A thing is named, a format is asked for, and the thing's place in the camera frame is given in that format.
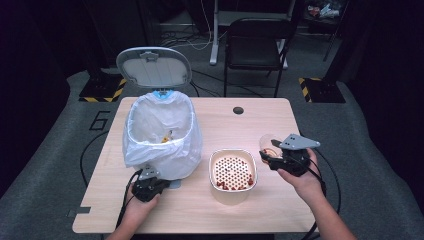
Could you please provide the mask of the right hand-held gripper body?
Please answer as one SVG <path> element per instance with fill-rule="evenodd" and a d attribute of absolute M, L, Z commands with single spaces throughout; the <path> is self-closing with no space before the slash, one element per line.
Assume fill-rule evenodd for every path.
<path fill-rule="evenodd" d="M 297 134 L 290 134 L 281 142 L 282 158 L 272 158 L 270 169 L 283 169 L 293 176 L 300 177 L 308 171 L 310 166 L 311 160 L 307 149 L 319 147 L 320 142 Z"/>

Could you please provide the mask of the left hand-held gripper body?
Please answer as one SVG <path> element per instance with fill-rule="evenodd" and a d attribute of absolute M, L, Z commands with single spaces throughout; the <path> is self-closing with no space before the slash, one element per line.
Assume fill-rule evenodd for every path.
<path fill-rule="evenodd" d="M 132 187 L 132 194 L 142 202 L 149 202 L 156 194 L 164 190 L 164 179 L 159 178 L 159 172 L 146 165 L 136 172 L 137 178 Z"/>

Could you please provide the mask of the clear plastic cup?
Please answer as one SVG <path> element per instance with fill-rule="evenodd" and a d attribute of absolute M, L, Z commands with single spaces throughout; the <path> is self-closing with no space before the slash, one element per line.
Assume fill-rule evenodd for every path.
<path fill-rule="evenodd" d="M 265 134 L 259 140 L 260 153 L 265 154 L 271 158 L 282 158 L 282 150 L 278 146 L 274 146 L 272 141 L 276 140 L 281 142 L 282 139 L 272 134 Z"/>

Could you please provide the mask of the grey lidded trash can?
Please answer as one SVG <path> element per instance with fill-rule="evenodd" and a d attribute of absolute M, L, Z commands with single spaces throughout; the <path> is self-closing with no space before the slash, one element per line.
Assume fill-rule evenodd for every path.
<path fill-rule="evenodd" d="M 148 93 L 165 96 L 179 87 L 190 84 L 191 66 L 180 52 L 165 47 L 135 47 L 122 51 L 116 64 L 122 76 Z M 170 180 L 172 188 L 181 186 L 181 180 Z"/>

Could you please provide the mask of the person's left hand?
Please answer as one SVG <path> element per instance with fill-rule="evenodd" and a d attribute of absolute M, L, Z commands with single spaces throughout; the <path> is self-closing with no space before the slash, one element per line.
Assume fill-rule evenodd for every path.
<path fill-rule="evenodd" d="M 126 210 L 122 219 L 122 225 L 129 230 L 136 231 L 147 219 L 149 213 L 156 207 L 160 195 L 156 194 L 149 202 L 142 202 L 132 194 L 132 187 L 127 193 Z"/>

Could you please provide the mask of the person's right hand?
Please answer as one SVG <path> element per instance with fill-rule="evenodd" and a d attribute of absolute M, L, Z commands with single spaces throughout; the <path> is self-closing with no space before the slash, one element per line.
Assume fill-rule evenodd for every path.
<path fill-rule="evenodd" d="M 307 153 L 309 154 L 309 159 L 312 161 L 307 173 L 296 177 L 283 169 L 279 169 L 278 174 L 294 187 L 296 193 L 309 207 L 312 207 L 325 201 L 326 197 L 321 187 L 317 156 L 312 149 L 307 149 Z"/>

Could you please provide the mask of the white trash bag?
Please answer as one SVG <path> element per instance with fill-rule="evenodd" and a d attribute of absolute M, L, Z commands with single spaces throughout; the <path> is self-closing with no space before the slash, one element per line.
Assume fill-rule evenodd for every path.
<path fill-rule="evenodd" d="M 173 131 L 173 139 L 162 138 Z M 122 151 L 128 167 L 154 167 L 165 180 L 188 177 L 201 162 L 203 139 L 190 98 L 178 91 L 140 96 L 124 125 Z"/>

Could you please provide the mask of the red food scraps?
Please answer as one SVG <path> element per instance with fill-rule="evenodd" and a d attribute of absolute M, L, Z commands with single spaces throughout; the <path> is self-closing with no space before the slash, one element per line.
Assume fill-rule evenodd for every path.
<path fill-rule="evenodd" d="M 216 181 L 216 187 L 221 190 L 227 191 L 240 191 L 245 190 L 254 185 L 254 180 L 251 176 L 236 178 L 227 177 Z"/>

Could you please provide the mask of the hazard-striped stand base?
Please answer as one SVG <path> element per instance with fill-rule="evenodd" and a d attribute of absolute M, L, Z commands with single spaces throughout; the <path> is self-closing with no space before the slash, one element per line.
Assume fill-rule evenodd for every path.
<path fill-rule="evenodd" d="M 118 74 L 102 73 L 99 78 L 90 78 L 79 94 L 84 102 L 116 102 L 123 92 L 126 80 Z"/>
<path fill-rule="evenodd" d="M 309 103 L 345 103 L 345 99 L 335 83 L 327 83 L 320 78 L 299 78 L 302 94 Z"/>

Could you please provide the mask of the black folding chair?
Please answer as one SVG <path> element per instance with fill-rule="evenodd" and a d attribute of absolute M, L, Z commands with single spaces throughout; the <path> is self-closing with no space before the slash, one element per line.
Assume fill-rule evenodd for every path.
<path fill-rule="evenodd" d="M 288 3 L 287 10 L 285 12 L 272 12 L 271 10 L 254 9 L 253 11 L 236 11 L 236 10 L 221 10 L 219 3 L 221 0 L 214 0 L 213 3 L 213 20 L 211 30 L 211 53 L 209 64 L 215 66 L 218 63 L 219 53 L 219 27 L 229 27 L 233 22 L 244 19 L 244 18 L 278 18 L 283 20 L 291 21 L 295 15 L 295 8 L 300 0 L 282 0 Z"/>
<path fill-rule="evenodd" d="M 277 71 L 274 97 L 282 79 L 284 60 L 297 25 L 280 18 L 242 18 L 227 29 L 224 61 L 224 95 L 227 95 L 228 70 Z"/>

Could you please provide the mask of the clutter of packets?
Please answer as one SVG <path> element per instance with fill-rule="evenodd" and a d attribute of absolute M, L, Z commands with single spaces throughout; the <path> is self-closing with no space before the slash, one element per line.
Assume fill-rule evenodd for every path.
<path fill-rule="evenodd" d="M 331 4 L 325 4 L 323 7 L 308 5 L 307 13 L 314 18 L 323 19 L 323 18 L 335 18 L 340 16 L 340 11 L 331 8 Z"/>

